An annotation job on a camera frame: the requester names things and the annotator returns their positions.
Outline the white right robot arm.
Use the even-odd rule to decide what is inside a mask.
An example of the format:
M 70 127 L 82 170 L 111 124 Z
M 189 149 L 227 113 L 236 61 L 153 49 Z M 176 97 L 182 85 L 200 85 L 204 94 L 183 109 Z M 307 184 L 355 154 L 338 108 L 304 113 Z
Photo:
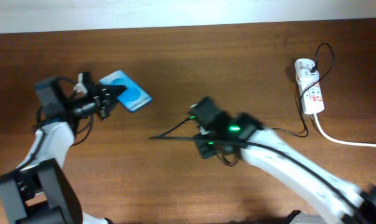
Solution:
M 240 157 L 278 179 L 325 223 L 376 223 L 376 186 L 365 191 L 324 170 L 246 113 L 193 117 L 214 144 L 236 146 Z

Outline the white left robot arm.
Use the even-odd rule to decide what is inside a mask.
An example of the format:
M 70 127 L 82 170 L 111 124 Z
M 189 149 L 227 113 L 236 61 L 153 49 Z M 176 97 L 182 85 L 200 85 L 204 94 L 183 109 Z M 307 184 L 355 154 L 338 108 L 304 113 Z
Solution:
M 109 117 L 124 85 L 94 83 L 83 73 L 74 83 L 74 95 L 66 96 L 59 77 L 34 86 L 41 103 L 35 141 L 26 158 L 12 171 L 0 176 L 0 198 L 9 223 L 111 223 L 82 210 L 62 167 L 75 140 L 80 120 Z

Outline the blue Galaxy smartphone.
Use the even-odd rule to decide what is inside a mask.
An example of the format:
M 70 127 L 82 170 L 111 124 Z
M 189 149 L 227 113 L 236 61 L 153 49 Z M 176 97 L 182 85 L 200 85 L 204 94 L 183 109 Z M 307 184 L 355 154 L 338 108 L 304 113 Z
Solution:
M 113 87 L 124 86 L 125 91 L 120 93 L 116 99 L 131 113 L 152 102 L 152 97 L 122 70 L 117 70 L 103 77 L 99 82 L 102 85 Z

